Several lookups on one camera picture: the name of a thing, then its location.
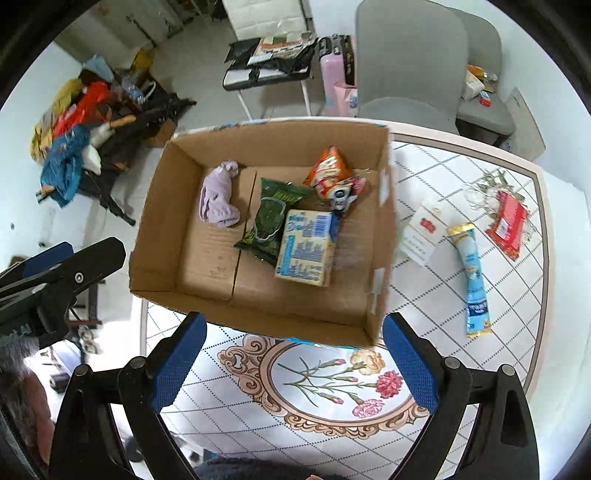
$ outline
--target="barcode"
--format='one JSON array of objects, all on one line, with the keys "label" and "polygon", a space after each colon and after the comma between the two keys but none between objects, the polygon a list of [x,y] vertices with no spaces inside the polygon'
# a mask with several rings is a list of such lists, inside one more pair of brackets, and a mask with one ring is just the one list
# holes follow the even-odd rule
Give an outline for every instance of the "barcode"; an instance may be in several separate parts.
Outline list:
[{"label": "barcode", "polygon": [[330,228],[330,216],[329,215],[318,215],[316,216],[316,221],[314,222],[314,231],[312,232],[312,236],[318,238],[325,238],[329,234]]},{"label": "barcode", "polygon": [[509,224],[504,218],[501,218],[499,226],[496,228],[496,234],[503,240],[507,240],[507,237],[509,236]]}]

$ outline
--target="blue wrapper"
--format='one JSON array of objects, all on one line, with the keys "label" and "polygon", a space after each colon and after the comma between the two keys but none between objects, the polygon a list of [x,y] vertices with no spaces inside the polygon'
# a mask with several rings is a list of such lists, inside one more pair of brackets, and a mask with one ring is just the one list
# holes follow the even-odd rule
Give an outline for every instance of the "blue wrapper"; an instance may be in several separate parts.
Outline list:
[{"label": "blue wrapper", "polygon": [[462,258],[467,275],[466,335],[477,337],[491,331],[491,317],[482,278],[482,267],[478,257],[478,246],[471,223],[463,223],[447,229]]}]

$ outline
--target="chair backrest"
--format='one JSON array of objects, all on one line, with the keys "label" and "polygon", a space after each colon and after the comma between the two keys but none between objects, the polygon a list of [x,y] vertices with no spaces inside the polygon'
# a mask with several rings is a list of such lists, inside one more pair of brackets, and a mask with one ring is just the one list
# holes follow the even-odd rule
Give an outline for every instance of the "chair backrest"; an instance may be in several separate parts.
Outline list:
[{"label": "chair backrest", "polygon": [[500,76],[503,54],[501,38],[496,28],[484,18],[455,8],[448,10],[457,15],[468,34],[468,63]]},{"label": "chair backrest", "polygon": [[360,105],[403,97],[455,118],[468,58],[457,16],[426,0],[363,0],[356,35]]}]

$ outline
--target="gray chair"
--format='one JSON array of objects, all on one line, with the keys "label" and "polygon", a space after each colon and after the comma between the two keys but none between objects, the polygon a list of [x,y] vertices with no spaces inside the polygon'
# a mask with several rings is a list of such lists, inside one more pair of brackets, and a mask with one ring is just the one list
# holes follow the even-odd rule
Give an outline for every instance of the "gray chair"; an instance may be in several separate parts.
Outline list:
[{"label": "gray chair", "polygon": [[[501,76],[502,49],[501,38],[496,28],[483,18],[468,14],[455,8],[449,11],[457,15],[468,35],[468,63],[477,65],[487,73]],[[496,93],[489,93],[491,106],[485,107],[479,98],[460,101],[457,117],[472,125],[486,128],[494,133],[508,137],[515,131],[515,124],[505,104]]]},{"label": "gray chair", "polygon": [[358,116],[457,134],[468,59],[457,16],[425,0],[363,0],[356,34]]}]

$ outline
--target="green package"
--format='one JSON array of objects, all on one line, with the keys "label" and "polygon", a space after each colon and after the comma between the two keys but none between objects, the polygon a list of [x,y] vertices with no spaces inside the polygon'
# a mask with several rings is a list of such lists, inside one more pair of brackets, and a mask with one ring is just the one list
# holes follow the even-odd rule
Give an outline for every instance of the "green package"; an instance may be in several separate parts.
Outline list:
[{"label": "green package", "polygon": [[283,181],[261,179],[261,206],[255,223],[234,246],[257,258],[277,265],[285,216],[297,202],[314,193],[314,189]]}]

